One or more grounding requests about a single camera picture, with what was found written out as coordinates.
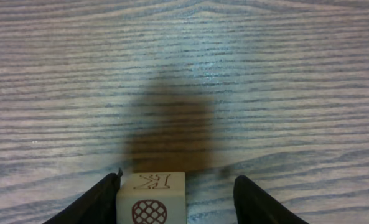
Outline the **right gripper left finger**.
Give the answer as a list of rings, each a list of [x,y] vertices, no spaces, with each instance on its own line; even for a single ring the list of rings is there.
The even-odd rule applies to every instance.
[[[116,194],[123,171],[109,173],[44,224],[116,224]]]

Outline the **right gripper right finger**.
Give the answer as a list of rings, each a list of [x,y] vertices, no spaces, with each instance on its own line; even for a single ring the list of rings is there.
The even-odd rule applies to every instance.
[[[308,224],[251,179],[235,179],[233,200],[238,224]]]

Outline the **wooden number two block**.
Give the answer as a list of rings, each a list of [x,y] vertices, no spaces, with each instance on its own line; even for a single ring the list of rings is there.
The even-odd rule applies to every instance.
[[[117,224],[186,224],[184,172],[133,173],[116,195]]]

